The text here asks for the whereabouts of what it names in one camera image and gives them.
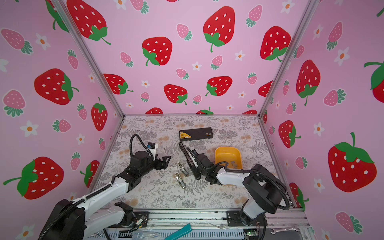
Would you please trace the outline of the beige staple box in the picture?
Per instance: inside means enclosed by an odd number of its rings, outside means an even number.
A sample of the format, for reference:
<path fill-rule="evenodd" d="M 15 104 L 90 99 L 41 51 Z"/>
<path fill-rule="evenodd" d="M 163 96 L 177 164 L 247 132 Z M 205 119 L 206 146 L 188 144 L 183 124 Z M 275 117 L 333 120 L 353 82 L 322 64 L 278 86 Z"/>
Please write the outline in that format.
<path fill-rule="evenodd" d="M 175 177 L 176 177 L 178 184 L 181 186 L 181 188 L 185 189 L 187 187 L 187 185 L 185 184 L 183 179 L 180 177 L 179 173 L 175 173 Z"/>
<path fill-rule="evenodd" d="M 185 169 L 184 165 L 181 163 L 181 162 L 178 162 L 178 167 L 180 169 L 180 171 L 182 172 L 182 174 L 185 176 L 185 177 L 189 177 L 189 172 Z"/>

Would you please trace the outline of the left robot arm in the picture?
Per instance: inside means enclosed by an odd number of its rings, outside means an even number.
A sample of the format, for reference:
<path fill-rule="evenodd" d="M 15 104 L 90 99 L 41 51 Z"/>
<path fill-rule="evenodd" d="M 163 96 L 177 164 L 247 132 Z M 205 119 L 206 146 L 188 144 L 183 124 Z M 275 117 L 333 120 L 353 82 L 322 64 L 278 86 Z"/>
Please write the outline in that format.
<path fill-rule="evenodd" d="M 131 157 L 130 165 L 100 189 L 74 201 L 59 201 L 39 235 L 40 240 L 84 240 L 112 225 L 129 225 L 133 208 L 124 202 L 105 211 L 101 208 L 134 189 L 152 170 L 168 168 L 170 156 L 161 159 L 145 151 Z"/>

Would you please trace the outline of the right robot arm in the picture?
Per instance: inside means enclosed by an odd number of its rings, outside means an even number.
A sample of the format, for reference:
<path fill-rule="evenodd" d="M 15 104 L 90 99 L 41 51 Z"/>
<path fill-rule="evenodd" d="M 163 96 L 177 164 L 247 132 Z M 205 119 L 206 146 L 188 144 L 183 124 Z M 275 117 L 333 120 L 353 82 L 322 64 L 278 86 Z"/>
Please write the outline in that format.
<path fill-rule="evenodd" d="M 275 214 L 277 209 L 289 210 L 287 187 L 262 165 L 256 164 L 250 170 L 231 169 L 229 163 L 213 164 L 205 154 L 190 151 L 198 169 L 211 185 L 244 187 L 251 199 L 240 210 L 241 221 L 250 225 L 265 213 Z"/>

